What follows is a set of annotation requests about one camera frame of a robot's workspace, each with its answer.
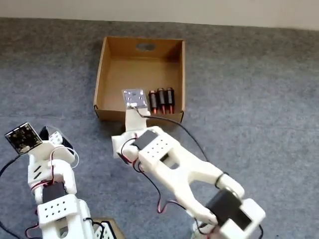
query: cardboard piece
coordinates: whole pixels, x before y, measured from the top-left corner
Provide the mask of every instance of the cardboard piece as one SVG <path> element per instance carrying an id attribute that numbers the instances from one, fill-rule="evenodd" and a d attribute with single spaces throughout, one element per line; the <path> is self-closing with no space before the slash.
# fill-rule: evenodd
<path id="1" fill-rule="evenodd" d="M 125 123 L 124 89 L 172 87 L 175 113 L 157 116 L 182 121 L 185 110 L 185 42 L 177 39 L 105 37 L 94 95 L 100 120 Z M 149 120 L 148 124 L 165 121 Z"/>

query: white plastic part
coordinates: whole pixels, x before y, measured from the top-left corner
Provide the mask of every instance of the white plastic part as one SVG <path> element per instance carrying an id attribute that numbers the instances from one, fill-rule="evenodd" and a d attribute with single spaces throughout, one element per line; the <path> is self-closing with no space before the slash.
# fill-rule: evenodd
<path id="1" fill-rule="evenodd" d="M 43 239 L 60 239 L 60 231 L 56 226 L 58 220 L 66 218 L 68 233 L 65 239 L 92 239 L 93 228 L 83 218 L 90 213 L 86 203 L 69 194 L 38 206 L 39 227 Z"/>
<path id="2" fill-rule="evenodd" d="M 209 234 L 209 239 L 225 239 L 219 233 L 219 229 L 217 230 L 214 229 L 215 227 L 218 227 L 218 226 L 207 224 L 206 226 L 201 227 L 200 231 L 204 234 Z M 203 235 L 199 233 L 196 222 L 194 222 L 192 225 L 192 231 L 193 231 L 193 234 L 191 236 L 191 239 L 207 239 L 208 238 L 207 237 L 208 235 Z"/>
<path id="3" fill-rule="evenodd" d="M 45 162 L 46 168 L 42 173 L 41 178 L 39 180 L 51 180 L 51 162 L 47 161 Z M 76 194 L 77 189 L 76 189 L 76 183 L 75 183 L 75 177 L 74 177 L 74 172 L 71 168 L 71 165 L 68 164 L 67 162 L 59 159 L 54 159 L 52 161 L 52 165 L 54 167 L 54 181 L 57 182 L 63 182 L 64 183 L 64 188 L 65 191 L 68 194 Z M 31 179 L 29 183 L 30 188 L 32 188 L 36 183 L 34 183 L 34 180 Z M 42 191 L 43 191 L 43 186 L 36 187 L 34 189 L 34 197 L 35 201 L 37 204 L 42 203 Z"/>
<path id="4" fill-rule="evenodd" d="M 43 141 L 43 143 L 40 144 L 38 147 L 29 151 L 28 154 L 30 155 L 30 158 L 29 158 L 30 164 L 48 160 L 52 150 L 57 147 L 64 147 L 64 146 L 62 144 L 54 144 L 48 140 Z M 53 155 L 53 159 L 62 159 L 68 162 L 69 164 L 71 164 L 74 162 L 75 157 L 67 148 L 62 148 L 55 151 Z"/>
<path id="5" fill-rule="evenodd" d="M 114 236 L 112 234 L 111 228 L 108 223 L 102 223 L 104 226 L 104 232 L 102 239 L 114 239 Z M 98 227 L 94 233 L 94 239 L 100 239 L 101 238 L 102 229 L 101 227 Z"/>
<path id="6" fill-rule="evenodd" d="M 166 154 L 179 165 L 177 169 L 171 169 L 161 162 L 160 159 Z M 143 169 L 150 171 L 172 191 L 190 215 L 205 223 L 217 224 L 215 215 L 195 199 L 189 184 L 195 180 L 215 184 L 223 173 L 220 169 L 197 158 L 167 133 L 162 133 L 139 151 L 138 158 Z M 240 198 L 244 195 L 244 189 L 240 184 L 227 175 L 220 178 L 218 186 L 230 188 Z"/>
<path id="7" fill-rule="evenodd" d="M 123 144 L 130 138 L 134 138 L 134 137 L 135 137 L 134 132 L 125 132 L 122 135 L 112 136 L 113 157 L 119 158 L 118 153 L 121 153 L 121 148 Z"/>
<path id="8" fill-rule="evenodd" d="M 149 116 L 151 113 L 148 108 L 139 108 L 140 114 L 144 116 Z M 145 129 L 146 118 L 143 118 L 135 109 L 127 109 L 125 114 L 125 131 L 141 130 Z"/>
<path id="9" fill-rule="evenodd" d="M 49 141 L 52 142 L 53 144 L 62 144 L 63 137 L 58 131 L 56 131 L 49 137 Z"/>
<path id="10" fill-rule="evenodd" d="M 265 218 L 265 211 L 252 199 L 246 199 L 240 209 L 249 217 L 251 223 L 242 230 L 231 219 L 228 219 L 220 228 L 220 234 L 226 239 L 247 239 Z"/>

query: white robotic arm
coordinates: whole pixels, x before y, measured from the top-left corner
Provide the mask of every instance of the white robotic arm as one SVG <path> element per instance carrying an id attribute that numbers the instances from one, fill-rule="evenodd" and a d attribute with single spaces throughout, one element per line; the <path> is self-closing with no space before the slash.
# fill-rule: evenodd
<path id="1" fill-rule="evenodd" d="M 132 95 L 142 91 L 125 92 Z M 147 128 L 146 118 L 141 117 L 150 115 L 145 101 L 130 99 L 126 101 L 126 128 L 129 130 L 112 137 L 114 155 L 127 162 L 138 160 L 144 171 L 172 191 L 177 202 L 210 230 L 218 225 L 219 234 L 226 239 L 247 239 L 264 219 L 264 210 L 252 199 L 243 200 L 243 187 L 223 171 L 197 158 L 158 126 Z M 171 169 L 173 164 L 178 164 L 178 168 Z M 195 199 L 190 189 L 190 183 L 195 180 L 220 189 L 206 206 Z M 203 236 L 196 230 L 194 235 Z"/>
<path id="2" fill-rule="evenodd" d="M 64 145 L 59 132 L 42 140 L 25 123 L 6 134 L 6 138 L 18 153 L 27 151 L 29 155 L 28 184 L 38 204 L 38 226 L 43 239 L 115 238 L 109 222 L 100 223 L 103 230 L 93 228 L 86 202 L 75 196 L 71 164 L 77 153 Z"/>

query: gray carpet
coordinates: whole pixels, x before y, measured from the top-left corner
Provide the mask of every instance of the gray carpet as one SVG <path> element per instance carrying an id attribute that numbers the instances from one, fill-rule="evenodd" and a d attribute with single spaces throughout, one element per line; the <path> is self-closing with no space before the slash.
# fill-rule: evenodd
<path id="1" fill-rule="evenodd" d="M 185 239 L 192 220 L 175 206 L 156 213 L 152 185 L 112 158 L 110 136 L 121 125 L 95 116 L 106 35 L 184 38 L 184 124 L 211 162 L 264 208 L 265 239 L 319 238 L 319 32 L 0 18 L 0 131 L 27 120 L 37 130 L 45 124 L 60 128 L 80 154 L 77 196 L 93 216 L 114 217 L 128 239 Z M 169 130 L 201 156 L 184 132 Z M 0 154 L 1 165 L 15 156 L 4 137 Z M 27 164 L 22 159 L 0 181 L 0 218 L 20 235 L 37 221 Z M 203 203 L 216 193 L 197 185 L 194 193 Z M 0 232 L 0 238 L 11 237 Z"/>

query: cylindrical battery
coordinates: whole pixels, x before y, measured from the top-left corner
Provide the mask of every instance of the cylindrical battery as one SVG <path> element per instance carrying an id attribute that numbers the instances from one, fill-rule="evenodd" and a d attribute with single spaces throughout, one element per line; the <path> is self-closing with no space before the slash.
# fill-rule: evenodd
<path id="1" fill-rule="evenodd" d="M 149 98 L 150 98 L 150 108 L 153 114 L 158 113 L 158 103 L 156 100 L 156 92 L 155 91 L 150 91 L 149 92 Z"/>
<path id="2" fill-rule="evenodd" d="M 174 106 L 175 106 L 175 97 L 174 97 L 174 90 L 172 87 L 168 87 L 166 90 L 166 97 L 167 97 L 167 105 L 169 108 L 169 113 L 174 114 Z"/>
<path id="3" fill-rule="evenodd" d="M 165 91 L 163 88 L 158 88 L 157 91 L 157 97 L 158 97 L 158 103 L 159 103 L 159 108 L 161 109 L 162 114 L 166 114 L 166 97 L 165 97 Z"/>

